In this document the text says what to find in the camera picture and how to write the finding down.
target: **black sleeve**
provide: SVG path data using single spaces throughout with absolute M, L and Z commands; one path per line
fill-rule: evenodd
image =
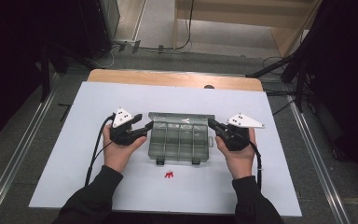
M 232 186 L 238 199 L 235 223 L 283 223 L 274 205 L 261 194 L 253 175 L 233 180 Z
M 78 190 L 53 221 L 58 223 L 101 223 L 112 212 L 112 197 L 123 175 L 103 166 L 88 186 Z

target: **plastic compartment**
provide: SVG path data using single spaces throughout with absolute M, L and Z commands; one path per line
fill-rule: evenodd
M 208 119 L 214 115 L 150 112 L 154 122 L 149 157 L 156 164 L 165 161 L 191 161 L 200 164 L 209 159 Z

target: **gray floor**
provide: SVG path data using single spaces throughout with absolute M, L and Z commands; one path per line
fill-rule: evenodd
M 153 4 L 156 4 L 157 1 L 148 0 L 145 8 L 148 9 Z M 161 43 L 165 45 L 167 43 L 168 46 L 169 38 L 164 37 L 161 32 L 158 32 L 157 28 L 150 28 L 150 25 L 145 23 L 147 16 L 152 21 L 153 17 L 150 14 L 153 13 L 149 12 L 149 15 L 143 15 L 143 25 L 140 27 L 138 37 L 144 36 L 142 41 L 145 45 Z M 145 27 L 149 27 L 151 33 L 148 34 Z M 265 32 L 264 28 L 255 27 L 255 29 L 264 30 Z M 153 36 L 157 36 L 156 39 L 165 38 L 167 42 L 162 42 L 162 40 L 161 42 L 153 42 L 150 39 Z M 190 51 L 189 53 L 171 55 L 140 50 L 138 53 L 132 54 L 131 48 L 126 48 L 125 51 L 120 53 L 114 51 L 114 64 L 109 68 L 243 75 L 260 70 L 263 67 L 264 58 L 277 55 L 277 51 L 275 53 L 269 51 L 269 49 L 276 50 L 270 45 L 269 37 L 266 37 L 265 44 L 261 44 L 269 46 L 267 50 L 248 41 L 247 45 L 255 46 L 254 49 L 243 48 L 241 53 L 237 53 L 236 50 L 227 48 L 224 53 L 216 55 L 214 51 L 215 44 L 211 48 L 207 48 L 208 46 L 205 45 L 197 47 L 198 43 L 201 42 L 201 39 L 197 40 L 197 36 L 194 34 L 195 39 L 193 40 L 192 47 L 196 52 Z M 211 38 L 218 40 L 218 38 L 223 37 L 215 36 Z M 99 63 L 110 64 L 111 60 L 111 56 L 106 55 Z M 57 91 L 48 113 L 34 137 L 33 143 L 10 186 L 6 198 L 2 202 L 0 207 L 0 223 L 49 223 L 58 214 L 58 210 L 30 209 L 28 208 L 28 203 L 34 193 L 38 177 L 43 172 L 48 156 L 63 125 L 60 120 L 66 108 L 58 104 L 71 104 L 76 97 L 81 82 L 87 79 L 90 72 L 81 64 L 73 61 L 69 62 L 71 65 L 70 69 L 66 75 L 60 75 L 60 84 L 57 86 Z M 260 79 L 266 90 L 284 90 L 282 83 L 279 81 L 279 76 L 269 74 Z M 27 125 L 31 121 L 32 115 L 39 106 L 40 95 L 41 90 L 36 90 L 0 133 L 0 176 L 4 172 L 17 144 L 20 142 Z M 270 96 L 268 100 L 272 111 L 277 111 L 287 104 L 286 96 Z M 304 116 L 310 126 L 324 163 L 329 170 L 329 174 L 344 202 L 344 207 L 350 217 L 350 221 L 351 223 L 358 223 L 358 165 L 353 162 L 341 162 L 334 159 L 331 153 L 332 147 L 326 138 L 323 126 L 317 116 L 310 113 L 305 102 L 303 107 L 305 110 Z M 274 118 L 303 212 L 303 217 L 285 217 L 285 223 L 336 223 L 290 107 L 286 107 L 275 115 Z M 171 219 L 164 220 L 161 221 L 160 219 L 159 223 L 176 223 Z
M 141 40 L 141 47 L 157 48 L 158 45 L 163 45 L 165 48 L 171 48 L 173 10 L 174 1 L 147 0 L 139 31 L 133 40 Z M 178 20 L 177 24 L 176 45 L 180 47 L 187 41 L 189 21 Z M 280 57 L 269 27 L 192 21 L 191 43 L 192 45 L 187 45 L 184 49 L 196 53 L 250 58 Z

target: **red small object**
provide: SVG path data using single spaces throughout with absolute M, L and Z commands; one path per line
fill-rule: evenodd
M 173 172 L 172 171 L 169 171 L 169 172 L 167 172 L 166 174 L 165 174 L 165 178 L 171 178 L 171 177 L 173 177 Z

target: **white paper sheet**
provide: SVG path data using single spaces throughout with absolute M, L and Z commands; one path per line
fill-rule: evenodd
M 266 125 L 256 129 L 262 155 L 262 193 L 281 216 L 299 217 L 292 179 L 264 92 L 222 91 L 179 87 L 84 82 L 48 159 L 30 207 L 61 208 L 85 183 L 86 173 L 103 121 L 122 106 L 143 114 L 133 128 L 150 121 L 148 112 L 214 114 L 226 122 L 239 112 Z M 209 135 L 215 136 L 209 129 Z M 149 142 L 132 155 L 113 198 L 118 211 L 174 212 L 187 214 L 233 214 L 237 202 L 232 177 L 224 156 L 210 148 L 210 159 L 200 166 L 169 162 L 157 166 L 147 155 Z M 103 156 L 94 163 L 91 181 L 99 173 Z M 172 171 L 173 177 L 166 178 Z

